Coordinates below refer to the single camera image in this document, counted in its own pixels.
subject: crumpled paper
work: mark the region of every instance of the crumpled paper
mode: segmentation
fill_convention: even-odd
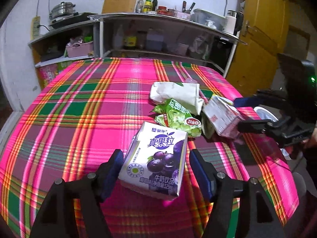
[[[199,97],[199,84],[196,83],[154,82],[150,98],[156,103],[173,98],[194,115],[200,114],[204,104]]]

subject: white jar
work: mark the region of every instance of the white jar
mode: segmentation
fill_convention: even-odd
[[[237,13],[235,11],[229,10],[228,14],[226,16],[226,23],[223,27],[223,31],[233,34],[234,30],[235,30],[235,26],[236,26],[236,18]]]

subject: sauce bottle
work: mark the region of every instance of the sauce bottle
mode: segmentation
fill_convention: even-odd
[[[158,0],[153,0],[152,2],[152,11],[156,11],[156,7],[158,6]]]
[[[151,11],[151,0],[146,0],[142,12],[147,13]]]

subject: yellow door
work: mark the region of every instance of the yellow door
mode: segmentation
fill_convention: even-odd
[[[242,96],[270,88],[288,32],[288,0],[246,0],[240,39],[226,79]]]

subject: stainless steel pot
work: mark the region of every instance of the stainless steel pot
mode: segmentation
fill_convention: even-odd
[[[50,12],[50,19],[55,19],[61,16],[68,16],[75,13],[75,4],[71,2],[61,2],[60,4],[56,5],[52,11]]]

